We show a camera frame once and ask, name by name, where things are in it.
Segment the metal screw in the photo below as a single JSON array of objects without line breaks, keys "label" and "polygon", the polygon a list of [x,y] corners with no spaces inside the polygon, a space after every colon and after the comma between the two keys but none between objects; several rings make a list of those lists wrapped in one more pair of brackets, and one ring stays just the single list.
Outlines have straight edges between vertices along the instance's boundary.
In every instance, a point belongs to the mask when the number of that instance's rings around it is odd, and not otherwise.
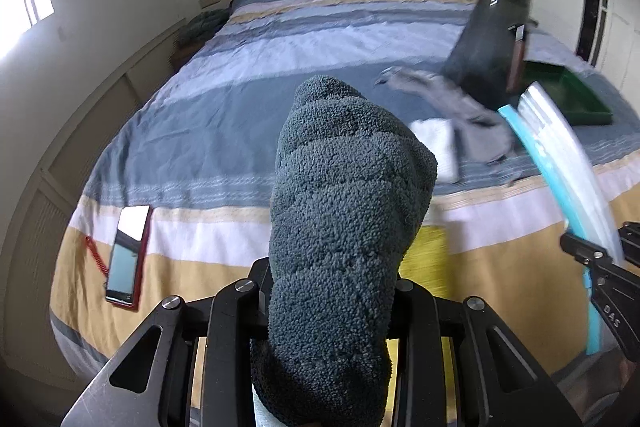
[{"label": "metal screw", "polygon": [[414,283],[409,279],[398,279],[396,281],[396,288],[401,292],[410,292],[414,289]]},{"label": "metal screw", "polygon": [[251,279],[241,279],[236,283],[236,290],[239,292],[248,292],[254,287]]},{"label": "metal screw", "polygon": [[480,310],[484,310],[484,301],[479,297],[471,297],[466,305],[469,306],[472,310],[476,310],[479,312]]},{"label": "metal screw", "polygon": [[169,295],[162,299],[162,308],[165,310],[175,310],[180,306],[180,302],[182,302],[182,299],[177,295]]}]

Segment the folded white tissue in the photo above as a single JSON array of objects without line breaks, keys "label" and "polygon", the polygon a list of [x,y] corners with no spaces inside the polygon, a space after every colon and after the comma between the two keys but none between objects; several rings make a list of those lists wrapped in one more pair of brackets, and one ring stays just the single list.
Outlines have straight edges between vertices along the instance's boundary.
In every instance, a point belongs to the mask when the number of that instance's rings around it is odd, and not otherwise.
[{"label": "folded white tissue", "polygon": [[429,149],[438,161],[438,183],[455,183],[459,179],[458,160],[453,125],[444,118],[416,120],[409,124],[415,137]]}]

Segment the gray towel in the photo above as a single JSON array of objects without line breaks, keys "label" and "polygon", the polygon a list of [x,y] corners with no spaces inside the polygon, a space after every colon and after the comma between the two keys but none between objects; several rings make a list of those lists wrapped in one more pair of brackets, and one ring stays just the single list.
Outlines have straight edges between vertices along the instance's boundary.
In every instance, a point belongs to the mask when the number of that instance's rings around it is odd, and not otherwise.
[{"label": "gray towel", "polygon": [[393,67],[383,71],[376,83],[418,94],[442,111],[460,134],[471,161],[491,163],[513,150],[513,132],[506,120],[440,74]]},{"label": "gray towel", "polygon": [[288,426],[378,427],[385,337],[404,252],[436,160],[389,111],[315,76],[278,140],[269,257],[269,340],[252,344],[260,400]]}]

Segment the green tray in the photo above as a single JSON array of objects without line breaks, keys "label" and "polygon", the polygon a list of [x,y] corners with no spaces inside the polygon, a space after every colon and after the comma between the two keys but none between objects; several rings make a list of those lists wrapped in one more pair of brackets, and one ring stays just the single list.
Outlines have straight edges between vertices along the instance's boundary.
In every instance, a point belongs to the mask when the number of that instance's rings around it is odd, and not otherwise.
[{"label": "green tray", "polygon": [[573,72],[564,66],[525,60],[522,92],[539,82],[569,125],[607,125],[611,110]]}]

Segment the wall outlet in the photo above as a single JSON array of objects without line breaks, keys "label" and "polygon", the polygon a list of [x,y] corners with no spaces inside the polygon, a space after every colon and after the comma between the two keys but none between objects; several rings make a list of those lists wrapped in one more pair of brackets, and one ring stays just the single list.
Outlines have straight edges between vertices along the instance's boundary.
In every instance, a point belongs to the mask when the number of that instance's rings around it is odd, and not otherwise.
[{"label": "wall outlet", "polygon": [[205,9],[209,6],[212,6],[213,4],[217,4],[219,3],[220,0],[199,0],[198,3],[200,4],[200,8]]}]

